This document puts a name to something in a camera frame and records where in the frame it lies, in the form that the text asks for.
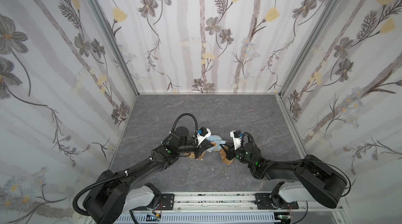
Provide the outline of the brown teddy bear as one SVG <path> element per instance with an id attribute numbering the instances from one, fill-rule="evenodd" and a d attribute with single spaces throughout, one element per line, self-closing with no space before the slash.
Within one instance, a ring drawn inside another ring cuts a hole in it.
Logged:
<path id="1" fill-rule="evenodd" d="M 220 151 L 218 151 L 218 152 L 220 153 L 222 162 L 223 162 L 224 164 L 231 165 L 233 161 L 227 159 L 227 155 L 226 155 L 226 152 L 225 152 L 225 151 L 228 150 L 228 147 L 227 147 L 226 145 L 222 145 L 222 144 L 221 144 L 221 147 L 222 147 L 222 149 L 221 149 Z M 195 159 L 195 160 L 203 160 L 205 154 L 207 154 L 207 153 L 209 153 L 209 152 L 204 151 L 198 158 L 195 157 L 195 153 L 193 153 L 193 152 L 191 152 L 191 153 L 185 153 L 183 156 L 184 156 L 185 158 L 190 158 L 190 159 Z"/>

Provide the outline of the light blue teddy hoodie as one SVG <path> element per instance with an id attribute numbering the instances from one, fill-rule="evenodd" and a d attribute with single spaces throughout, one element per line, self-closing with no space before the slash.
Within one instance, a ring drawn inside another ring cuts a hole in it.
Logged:
<path id="1" fill-rule="evenodd" d="M 206 138 L 206 140 L 213 145 L 213 147 L 207 149 L 207 152 L 220 151 L 222 149 L 221 144 L 224 145 L 226 143 L 226 141 L 218 135 L 211 135 Z"/>

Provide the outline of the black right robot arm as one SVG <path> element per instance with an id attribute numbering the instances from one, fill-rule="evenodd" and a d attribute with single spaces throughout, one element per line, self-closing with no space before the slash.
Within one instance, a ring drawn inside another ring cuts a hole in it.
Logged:
<path id="1" fill-rule="evenodd" d="M 272 209 L 313 200 L 334 209 L 349 183 L 345 175 L 310 154 L 296 161 L 274 161 L 263 158 L 261 150 L 252 141 L 238 148 L 232 143 L 221 147 L 226 159 L 246 164 L 254 179 L 279 180 L 267 199 L 257 200 Z"/>

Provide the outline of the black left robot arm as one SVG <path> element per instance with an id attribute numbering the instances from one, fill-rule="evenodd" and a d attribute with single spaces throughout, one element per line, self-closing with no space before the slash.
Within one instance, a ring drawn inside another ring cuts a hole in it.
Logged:
<path id="1" fill-rule="evenodd" d="M 97 224 L 112 224 L 126 211 L 156 206 L 160 191 L 151 184 L 142 186 L 143 180 L 172 166 L 183 153 L 199 157 L 212 147 L 207 140 L 210 136 L 205 127 L 192 136 L 185 127 L 172 130 L 140 163 L 118 172 L 104 171 L 95 183 L 77 193 L 73 209 Z"/>

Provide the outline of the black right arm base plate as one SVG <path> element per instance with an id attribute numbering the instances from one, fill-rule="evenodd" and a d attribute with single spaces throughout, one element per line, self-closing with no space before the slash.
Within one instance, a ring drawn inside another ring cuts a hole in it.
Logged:
<path id="1" fill-rule="evenodd" d="M 255 202 L 258 210 L 291 210 L 299 209 L 297 202 L 286 202 L 279 194 L 256 193 Z"/>

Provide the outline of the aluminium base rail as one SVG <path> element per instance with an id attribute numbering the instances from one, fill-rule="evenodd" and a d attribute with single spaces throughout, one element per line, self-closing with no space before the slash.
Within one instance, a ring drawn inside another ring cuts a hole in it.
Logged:
<path id="1" fill-rule="evenodd" d="M 185 212 L 271 212 L 281 224 L 348 224 L 350 223 L 344 209 L 322 207 L 315 201 L 298 201 L 299 209 L 258 210 L 255 202 L 257 192 L 176 192 L 174 208 L 170 211 L 153 211 L 153 207 L 138 207 L 126 211 L 113 224 L 138 224 L 134 214 L 153 214 L 161 218 L 165 213 Z"/>

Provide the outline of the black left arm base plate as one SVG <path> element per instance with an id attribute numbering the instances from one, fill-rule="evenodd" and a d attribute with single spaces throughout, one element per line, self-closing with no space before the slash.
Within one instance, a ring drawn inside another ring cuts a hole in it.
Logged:
<path id="1" fill-rule="evenodd" d="M 174 194 L 161 194 L 156 197 L 155 206 L 153 211 L 170 211 L 174 208 Z"/>

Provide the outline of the aluminium corner post left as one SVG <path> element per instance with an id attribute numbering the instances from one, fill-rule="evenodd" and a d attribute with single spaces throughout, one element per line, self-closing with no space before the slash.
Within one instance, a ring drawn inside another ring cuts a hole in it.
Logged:
<path id="1" fill-rule="evenodd" d="M 130 75 L 130 72 L 124 61 L 124 58 L 123 58 L 120 50 L 118 49 L 118 44 L 116 42 L 115 36 L 113 35 L 112 27 L 108 23 L 107 18 L 103 12 L 103 9 L 101 8 L 98 0 L 87 0 L 87 1 L 89 2 L 90 8 L 91 8 L 92 12 L 94 13 L 95 18 L 96 18 L 104 36 L 106 37 L 110 47 L 112 48 L 114 57 L 128 83 L 131 93 L 133 94 L 133 96 L 135 98 L 137 98 L 140 93 Z"/>

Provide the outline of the aluminium corner post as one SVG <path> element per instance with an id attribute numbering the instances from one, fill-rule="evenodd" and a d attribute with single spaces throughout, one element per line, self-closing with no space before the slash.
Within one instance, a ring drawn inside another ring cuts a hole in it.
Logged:
<path id="1" fill-rule="evenodd" d="M 322 34 L 323 30 L 327 26 L 331 16 L 335 13 L 336 7 L 340 4 L 340 2 L 341 0 L 328 0 L 321 16 L 319 17 L 317 23 L 315 24 L 315 27 L 313 28 L 311 34 L 309 35 L 308 40 L 304 44 L 294 65 L 292 66 L 289 74 L 287 75 L 283 83 L 281 92 L 278 93 L 279 98 L 283 98 L 285 94 L 290 90 L 291 84 L 296 79 L 296 75 L 298 74 L 305 60 L 307 59 L 311 48 L 315 45 L 316 41 Z"/>
<path id="2" fill-rule="evenodd" d="M 110 47 L 112 48 L 114 57 L 128 83 L 131 93 L 133 94 L 133 96 L 135 98 L 137 98 L 140 93 L 130 75 L 130 72 L 124 61 L 124 58 L 123 58 L 120 50 L 118 49 L 118 44 L 116 42 L 115 36 L 113 35 L 112 27 L 108 23 L 107 18 L 103 12 L 103 9 L 101 8 L 98 0 L 87 0 L 87 1 L 89 2 L 90 8 L 91 8 L 92 12 L 94 13 L 95 18 L 96 18 L 104 36 L 106 37 Z"/>

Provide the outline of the aluminium corner post right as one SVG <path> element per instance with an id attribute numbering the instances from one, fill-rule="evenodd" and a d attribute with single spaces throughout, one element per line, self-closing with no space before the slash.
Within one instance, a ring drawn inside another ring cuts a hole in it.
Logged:
<path id="1" fill-rule="evenodd" d="M 296 79 L 296 75 L 298 74 L 305 60 L 307 59 L 311 48 L 315 45 L 316 41 L 322 34 L 323 30 L 327 26 L 331 16 L 335 13 L 336 7 L 340 4 L 340 2 L 341 0 L 328 0 L 321 16 L 319 17 L 317 23 L 315 24 L 315 27 L 313 28 L 311 34 L 309 35 L 308 40 L 304 44 L 294 65 L 292 66 L 289 74 L 287 75 L 283 83 L 281 92 L 278 93 L 279 98 L 283 98 L 285 94 L 290 90 L 291 84 Z"/>

